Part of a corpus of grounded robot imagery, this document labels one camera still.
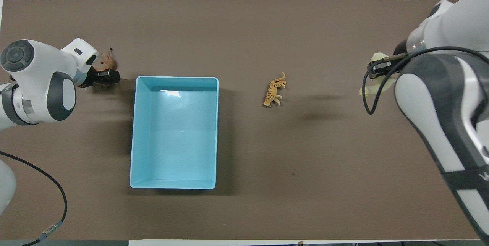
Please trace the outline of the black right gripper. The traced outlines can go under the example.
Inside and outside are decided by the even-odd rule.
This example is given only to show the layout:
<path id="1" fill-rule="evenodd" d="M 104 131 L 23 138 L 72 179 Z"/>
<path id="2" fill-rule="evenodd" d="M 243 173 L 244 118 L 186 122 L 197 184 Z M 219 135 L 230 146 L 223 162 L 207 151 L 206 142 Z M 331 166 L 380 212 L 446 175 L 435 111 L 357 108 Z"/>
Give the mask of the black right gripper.
<path id="1" fill-rule="evenodd" d="M 393 66 L 398 63 L 398 58 L 396 57 L 408 56 L 407 39 L 396 46 L 393 56 L 395 57 L 384 57 L 378 60 L 372 60 L 368 65 L 369 79 L 386 76 L 392 70 Z"/>

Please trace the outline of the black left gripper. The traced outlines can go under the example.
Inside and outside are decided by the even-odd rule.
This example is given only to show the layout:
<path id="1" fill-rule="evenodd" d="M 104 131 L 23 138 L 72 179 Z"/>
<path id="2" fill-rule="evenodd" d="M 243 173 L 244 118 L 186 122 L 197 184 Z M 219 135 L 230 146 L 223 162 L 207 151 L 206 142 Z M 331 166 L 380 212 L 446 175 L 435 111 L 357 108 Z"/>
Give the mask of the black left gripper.
<path id="1" fill-rule="evenodd" d="M 120 82 L 120 74 L 117 70 L 103 70 L 98 71 L 91 66 L 84 77 L 84 80 L 80 82 L 78 88 L 87 88 L 93 85 L 111 86 Z"/>

